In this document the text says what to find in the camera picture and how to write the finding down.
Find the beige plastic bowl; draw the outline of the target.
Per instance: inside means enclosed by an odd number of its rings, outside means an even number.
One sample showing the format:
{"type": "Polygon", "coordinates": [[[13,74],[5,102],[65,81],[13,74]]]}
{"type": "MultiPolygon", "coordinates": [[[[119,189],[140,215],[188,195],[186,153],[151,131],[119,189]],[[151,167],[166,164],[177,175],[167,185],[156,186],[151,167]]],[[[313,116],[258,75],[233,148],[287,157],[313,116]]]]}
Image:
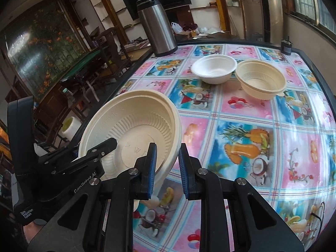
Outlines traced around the beige plastic bowl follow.
{"type": "Polygon", "coordinates": [[[109,138],[117,147],[102,158],[104,175],[112,179],[135,165],[147,154],[150,143],[157,145],[154,186],[167,178],[179,153],[182,124],[178,110],[163,93],[135,90],[123,93],[103,105],[92,117],[79,143],[78,157],[109,138]]]}
{"type": "Polygon", "coordinates": [[[283,97],[286,78],[276,67],[259,60],[245,60],[237,64],[235,76],[242,89],[259,100],[283,97]]]}

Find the large white foam bowl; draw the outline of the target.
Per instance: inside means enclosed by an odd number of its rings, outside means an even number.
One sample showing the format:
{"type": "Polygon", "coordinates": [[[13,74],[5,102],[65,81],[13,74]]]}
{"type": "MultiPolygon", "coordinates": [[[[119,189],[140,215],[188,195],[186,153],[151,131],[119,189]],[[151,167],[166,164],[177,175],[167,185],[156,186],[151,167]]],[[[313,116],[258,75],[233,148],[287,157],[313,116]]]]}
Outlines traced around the large white foam bowl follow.
{"type": "MultiPolygon", "coordinates": [[[[101,177],[102,180],[109,180],[109,179],[115,178],[118,176],[120,172],[125,171],[125,168],[122,170],[115,169],[115,166],[113,165],[113,161],[112,161],[112,154],[108,154],[106,157],[102,159],[102,165],[105,171],[104,175],[102,175],[101,177]]],[[[148,208],[155,208],[159,206],[159,198],[156,195],[152,195],[151,199],[149,200],[134,200],[134,204],[133,204],[134,212],[137,210],[140,203],[144,204],[148,208]]]]}

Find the white tape roll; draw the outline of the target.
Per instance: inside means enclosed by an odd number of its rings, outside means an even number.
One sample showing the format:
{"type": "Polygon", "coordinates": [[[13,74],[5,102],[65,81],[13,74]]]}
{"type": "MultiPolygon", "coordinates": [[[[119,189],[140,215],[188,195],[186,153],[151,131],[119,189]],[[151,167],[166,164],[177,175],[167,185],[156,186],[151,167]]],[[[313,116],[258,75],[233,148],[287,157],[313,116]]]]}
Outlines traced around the white tape roll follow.
{"type": "Polygon", "coordinates": [[[69,117],[64,122],[59,131],[62,138],[71,141],[81,126],[81,121],[76,117],[69,117]]]}

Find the colourful printed tablecloth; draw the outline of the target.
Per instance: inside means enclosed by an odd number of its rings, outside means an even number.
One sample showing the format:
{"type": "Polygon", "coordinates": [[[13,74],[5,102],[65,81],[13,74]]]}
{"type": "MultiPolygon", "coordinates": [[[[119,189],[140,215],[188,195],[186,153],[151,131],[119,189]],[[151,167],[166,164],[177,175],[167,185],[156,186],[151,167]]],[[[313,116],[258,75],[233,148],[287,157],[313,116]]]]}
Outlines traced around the colourful printed tablecloth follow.
{"type": "Polygon", "coordinates": [[[306,54],[241,44],[180,46],[166,57],[141,58],[117,93],[139,89],[169,97],[189,154],[219,177],[247,179],[306,251],[321,251],[335,236],[335,101],[306,54]],[[191,67],[209,55],[275,67],[286,78],[284,95],[258,100],[235,76],[204,83],[191,67]]]}

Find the green mahjong table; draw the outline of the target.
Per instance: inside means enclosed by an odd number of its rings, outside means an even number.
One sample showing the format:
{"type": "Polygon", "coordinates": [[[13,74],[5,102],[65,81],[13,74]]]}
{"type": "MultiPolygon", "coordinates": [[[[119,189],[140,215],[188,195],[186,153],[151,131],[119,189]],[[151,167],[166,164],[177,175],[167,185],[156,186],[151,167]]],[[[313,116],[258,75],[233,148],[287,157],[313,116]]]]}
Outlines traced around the green mahjong table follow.
{"type": "Polygon", "coordinates": [[[102,52],[100,49],[92,51],[84,56],[74,65],[67,74],[60,80],[63,87],[70,87],[74,84],[82,84],[88,80],[101,66],[102,52]]]}

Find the dark wooden chair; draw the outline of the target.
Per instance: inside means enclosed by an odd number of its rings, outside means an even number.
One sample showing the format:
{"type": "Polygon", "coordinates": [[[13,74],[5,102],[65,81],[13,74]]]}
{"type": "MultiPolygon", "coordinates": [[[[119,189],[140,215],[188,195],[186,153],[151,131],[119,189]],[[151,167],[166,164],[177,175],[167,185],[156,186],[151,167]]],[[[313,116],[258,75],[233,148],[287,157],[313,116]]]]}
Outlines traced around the dark wooden chair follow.
{"type": "Polygon", "coordinates": [[[111,27],[94,37],[93,40],[97,42],[112,77],[117,79],[123,74],[123,70],[127,70],[131,66],[131,60],[123,45],[120,45],[120,48],[125,58],[123,59],[122,55],[119,54],[114,34],[118,35],[117,29],[111,27]]]}

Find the framed floral painting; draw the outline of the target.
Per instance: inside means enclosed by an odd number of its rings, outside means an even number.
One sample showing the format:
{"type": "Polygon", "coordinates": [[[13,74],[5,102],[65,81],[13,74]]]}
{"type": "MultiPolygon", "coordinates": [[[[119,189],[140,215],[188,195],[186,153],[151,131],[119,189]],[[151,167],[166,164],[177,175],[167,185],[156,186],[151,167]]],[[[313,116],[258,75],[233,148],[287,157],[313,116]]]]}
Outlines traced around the framed floral painting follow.
{"type": "Polygon", "coordinates": [[[1,44],[37,101],[87,52],[61,0],[44,0],[16,17],[1,31],[1,44]]]}

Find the stainless steel thermos jug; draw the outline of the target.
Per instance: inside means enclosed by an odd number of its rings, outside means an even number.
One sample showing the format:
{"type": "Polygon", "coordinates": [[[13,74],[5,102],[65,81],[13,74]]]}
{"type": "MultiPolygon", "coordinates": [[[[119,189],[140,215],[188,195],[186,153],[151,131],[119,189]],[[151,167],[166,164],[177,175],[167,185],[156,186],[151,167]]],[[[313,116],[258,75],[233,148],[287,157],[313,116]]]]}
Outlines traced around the stainless steel thermos jug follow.
{"type": "Polygon", "coordinates": [[[173,29],[159,0],[138,0],[139,20],[157,57],[174,53],[177,43],[173,29]]]}

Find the small white foam bowl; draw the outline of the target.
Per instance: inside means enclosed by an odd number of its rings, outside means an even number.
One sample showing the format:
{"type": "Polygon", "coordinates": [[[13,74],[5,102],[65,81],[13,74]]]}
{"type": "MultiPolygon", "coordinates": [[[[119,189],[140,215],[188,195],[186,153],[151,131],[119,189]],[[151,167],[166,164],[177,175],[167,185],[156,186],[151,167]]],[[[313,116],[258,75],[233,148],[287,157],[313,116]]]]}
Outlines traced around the small white foam bowl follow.
{"type": "Polygon", "coordinates": [[[194,62],[191,66],[191,72],[204,83],[219,85],[231,78],[237,65],[237,61],[230,56],[209,55],[194,62]]]}

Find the white plastic bag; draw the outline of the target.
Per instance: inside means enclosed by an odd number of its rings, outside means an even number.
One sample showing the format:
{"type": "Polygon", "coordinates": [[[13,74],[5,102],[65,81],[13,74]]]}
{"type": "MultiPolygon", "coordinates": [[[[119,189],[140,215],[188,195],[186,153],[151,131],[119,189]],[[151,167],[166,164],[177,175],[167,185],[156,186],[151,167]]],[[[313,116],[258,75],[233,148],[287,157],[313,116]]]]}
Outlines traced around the white plastic bag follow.
{"type": "Polygon", "coordinates": [[[183,28],[178,23],[171,22],[171,28],[175,34],[180,34],[183,32],[183,28]]]}

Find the small black jar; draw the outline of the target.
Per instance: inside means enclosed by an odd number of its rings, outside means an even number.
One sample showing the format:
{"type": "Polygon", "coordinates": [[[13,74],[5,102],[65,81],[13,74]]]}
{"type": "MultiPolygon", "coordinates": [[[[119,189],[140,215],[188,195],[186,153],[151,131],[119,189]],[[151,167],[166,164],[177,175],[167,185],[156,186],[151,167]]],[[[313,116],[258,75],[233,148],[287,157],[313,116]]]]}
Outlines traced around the small black jar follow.
{"type": "Polygon", "coordinates": [[[286,39],[281,40],[281,52],[286,55],[291,55],[292,51],[292,42],[290,41],[290,37],[287,36],[286,39]]]}

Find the tall standing air conditioner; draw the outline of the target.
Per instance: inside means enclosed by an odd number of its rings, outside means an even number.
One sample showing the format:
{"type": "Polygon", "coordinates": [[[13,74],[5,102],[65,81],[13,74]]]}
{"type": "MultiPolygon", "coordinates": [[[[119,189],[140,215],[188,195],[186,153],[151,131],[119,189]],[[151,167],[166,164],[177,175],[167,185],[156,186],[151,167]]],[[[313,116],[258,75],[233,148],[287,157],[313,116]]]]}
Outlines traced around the tall standing air conditioner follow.
{"type": "Polygon", "coordinates": [[[275,46],[281,45],[284,34],[282,0],[261,0],[264,40],[275,46]]]}

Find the white wall shelving unit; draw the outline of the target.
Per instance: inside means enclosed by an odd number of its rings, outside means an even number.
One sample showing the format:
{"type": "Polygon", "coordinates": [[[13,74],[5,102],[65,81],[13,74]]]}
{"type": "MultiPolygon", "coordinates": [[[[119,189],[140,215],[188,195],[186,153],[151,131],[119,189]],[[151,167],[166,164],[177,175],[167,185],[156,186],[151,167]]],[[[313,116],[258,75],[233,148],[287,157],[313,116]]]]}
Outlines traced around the white wall shelving unit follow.
{"type": "MultiPolygon", "coordinates": [[[[112,19],[101,0],[90,0],[104,29],[114,27],[112,19]]],[[[246,26],[244,10],[241,0],[226,0],[228,10],[228,20],[230,21],[230,32],[232,35],[244,39],[246,37],[246,26]]],[[[129,11],[123,0],[110,0],[110,3],[123,25],[123,29],[129,40],[138,37],[146,38],[145,31],[138,19],[131,18],[129,11]]],[[[191,0],[191,4],[186,7],[177,7],[173,12],[171,21],[179,23],[181,26],[186,23],[195,23],[200,28],[221,27],[220,13],[216,0],[191,0]]]]}

